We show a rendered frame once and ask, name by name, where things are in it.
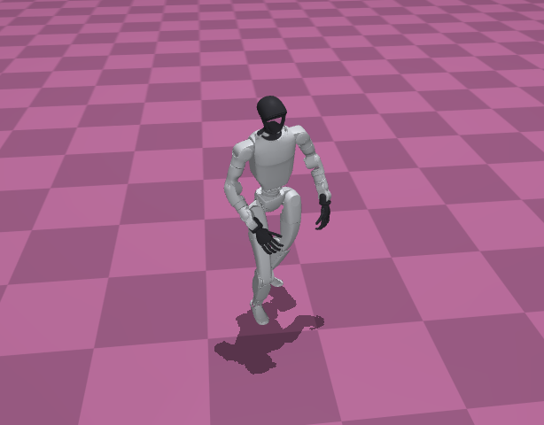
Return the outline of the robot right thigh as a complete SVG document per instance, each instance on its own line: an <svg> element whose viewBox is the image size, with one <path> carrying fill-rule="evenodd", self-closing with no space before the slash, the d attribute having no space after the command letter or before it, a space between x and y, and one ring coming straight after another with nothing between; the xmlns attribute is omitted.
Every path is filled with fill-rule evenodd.
<svg viewBox="0 0 544 425"><path fill-rule="evenodd" d="M254 200L249 205L249 208L251 210L253 210L255 217L261 222L261 224L263 225L263 228L266 228L268 230L267 217L266 217L266 214L265 214L264 210L262 209L258 199ZM262 285L261 286L268 285L269 283L272 283L274 281L274 279L275 279L274 272L273 272L273 269L271 267L270 255L267 254L262 249L261 245L259 245L259 243L258 243L258 241L256 239L256 233L253 234L250 229L248 229L248 230L249 230L249 232L248 232L249 240L251 242L251 245L252 245L252 248L253 248L253 254L254 254L254 257L255 257L257 272L258 272L259 277L262 280ZM269 243L268 243L268 245L269 245ZM265 247L266 247L266 245L265 245ZM268 251L270 252L269 249L268 249Z"/></svg>

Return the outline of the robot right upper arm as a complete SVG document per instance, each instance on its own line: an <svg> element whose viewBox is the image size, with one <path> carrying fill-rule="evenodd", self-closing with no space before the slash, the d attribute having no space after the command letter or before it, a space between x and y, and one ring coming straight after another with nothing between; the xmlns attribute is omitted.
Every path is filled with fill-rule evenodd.
<svg viewBox="0 0 544 425"><path fill-rule="evenodd" d="M237 143L232 150L232 159L230 161L224 188L226 184L230 183L235 187L238 195L242 192L242 185L237 180L244 171L245 162L253 157L253 146L252 140L247 139Z"/></svg>

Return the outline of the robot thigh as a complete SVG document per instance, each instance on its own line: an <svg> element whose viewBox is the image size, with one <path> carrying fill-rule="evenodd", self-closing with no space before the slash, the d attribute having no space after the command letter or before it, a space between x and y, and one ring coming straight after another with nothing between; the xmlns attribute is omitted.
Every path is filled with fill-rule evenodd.
<svg viewBox="0 0 544 425"><path fill-rule="evenodd" d="M251 210L253 210L255 217L261 222L261 224L263 225L263 228L266 228L268 230L267 217L266 217L266 214L265 214L264 210L262 209L258 199L254 200L249 205L249 208ZM270 255L267 254L262 249L261 245L259 245L259 243L258 243L258 241L256 239L256 233L253 234L250 229L248 229L248 230L249 230L249 232L248 232L249 240L251 242L251 245L252 245L252 248L253 248L253 254L254 254L254 257L255 257L257 272L258 272L259 277L262 280L262 285L261 286L268 285L269 283L272 283L274 281L274 279L275 279L274 272L273 272L273 269L271 267ZM269 245L269 243L268 243L268 245ZM265 247L266 247L266 245L265 245ZM268 251L270 252L269 249L268 249Z"/></svg>
<svg viewBox="0 0 544 425"><path fill-rule="evenodd" d="M276 251L271 247L276 253L282 253L291 247L299 232L299 225L301 222L300 195L292 188L282 187L282 189L285 193L284 203L282 204L284 208L282 213L280 213L280 235L282 237L274 236L273 238L284 246L280 247L275 244L278 249L281 249L280 251Z"/></svg>

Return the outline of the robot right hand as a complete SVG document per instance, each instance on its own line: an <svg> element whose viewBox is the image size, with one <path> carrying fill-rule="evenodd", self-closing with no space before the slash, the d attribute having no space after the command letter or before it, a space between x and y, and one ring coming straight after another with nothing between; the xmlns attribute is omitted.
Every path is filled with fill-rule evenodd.
<svg viewBox="0 0 544 425"><path fill-rule="evenodd" d="M259 245L261 245L262 249L269 255L273 253L276 253L276 251L280 251L281 249L278 249L275 244L277 246L280 246L280 247L283 247L284 245L283 244L280 244L279 242L277 242L273 236L277 236L277 237L282 237L281 235L277 234L277 233L274 233L274 232L271 232L271 231L268 231L266 228L263 228L263 225L261 224L261 222L256 218L256 217L253 217L254 221L258 224L258 227L255 228L254 230L251 230L251 232L253 234L256 233L256 239L259 243ZM273 235L273 236L272 236ZM272 242L273 243L272 243ZM272 248L274 248L276 251L274 251L269 245L268 243L271 245ZM268 249L271 251L269 252Z"/></svg>

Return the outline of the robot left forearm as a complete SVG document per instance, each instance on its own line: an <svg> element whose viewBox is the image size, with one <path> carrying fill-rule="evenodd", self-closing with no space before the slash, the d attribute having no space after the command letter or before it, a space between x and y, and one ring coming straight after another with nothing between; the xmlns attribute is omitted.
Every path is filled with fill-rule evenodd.
<svg viewBox="0 0 544 425"><path fill-rule="evenodd" d="M331 199L331 193L329 191L329 186L324 174L325 172L323 168L323 163L318 154L316 154L316 160L319 167L311 171L311 175L313 176L315 181L316 190L318 192L318 199L321 194L325 194L327 202Z"/></svg>

